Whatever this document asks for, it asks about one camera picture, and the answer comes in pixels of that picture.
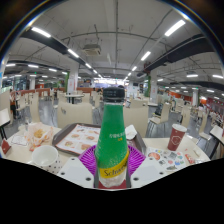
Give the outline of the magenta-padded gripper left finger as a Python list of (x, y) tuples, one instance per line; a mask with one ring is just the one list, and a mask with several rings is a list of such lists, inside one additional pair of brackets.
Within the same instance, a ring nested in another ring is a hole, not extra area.
[(94, 188), (98, 181), (95, 148), (91, 146), (80, 156), (69, 158), (58, 176), (81, 187)]

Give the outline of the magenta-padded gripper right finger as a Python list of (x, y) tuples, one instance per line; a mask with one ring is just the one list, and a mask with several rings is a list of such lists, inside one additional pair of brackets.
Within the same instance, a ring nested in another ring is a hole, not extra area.
[(166, 170), (153, 157), (146, 157), (129, 146), (127, 171), (132, 188), (140, 188), (167, 176)]

